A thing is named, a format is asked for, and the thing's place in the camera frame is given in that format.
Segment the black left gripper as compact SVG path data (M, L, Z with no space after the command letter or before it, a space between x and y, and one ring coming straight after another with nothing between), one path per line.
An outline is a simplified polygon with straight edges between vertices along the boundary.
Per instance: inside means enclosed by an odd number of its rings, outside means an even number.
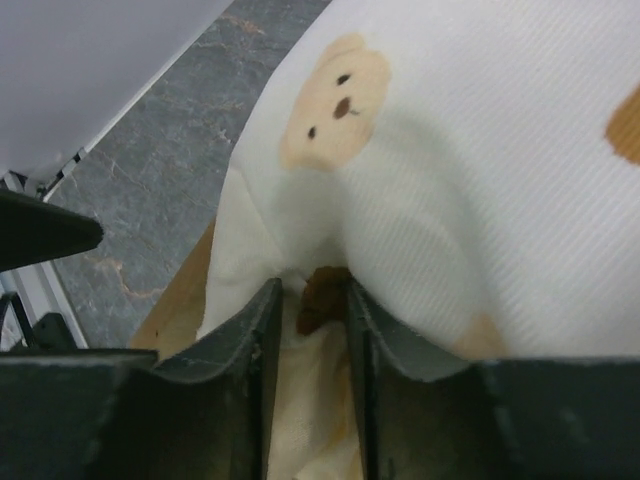
M13 270L96 248L104 230L94 219L26 194L1 190L1 269ZM2 350L87 348L82 334L58 312L34 323L17 292L1 294Z

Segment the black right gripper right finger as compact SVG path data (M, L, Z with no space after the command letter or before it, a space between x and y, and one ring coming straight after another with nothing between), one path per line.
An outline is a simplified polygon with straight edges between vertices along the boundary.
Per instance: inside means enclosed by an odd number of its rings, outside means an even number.
M363 473L368 479L635 479L639 362L468 362L348 290Z

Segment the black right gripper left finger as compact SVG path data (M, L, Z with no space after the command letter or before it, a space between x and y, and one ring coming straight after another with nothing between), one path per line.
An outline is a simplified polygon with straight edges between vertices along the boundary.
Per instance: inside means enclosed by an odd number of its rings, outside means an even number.
M263 479L283 289L267 281L185 350L1 356L5 479Z

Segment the bear print cream quilt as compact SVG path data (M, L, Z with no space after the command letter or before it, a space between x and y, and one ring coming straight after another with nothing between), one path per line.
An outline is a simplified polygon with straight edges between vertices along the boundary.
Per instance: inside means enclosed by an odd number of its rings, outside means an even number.
M200 333L275 277L272 479L362 475L344 280L466 360L637 355L638 3L330 3L231 155Z

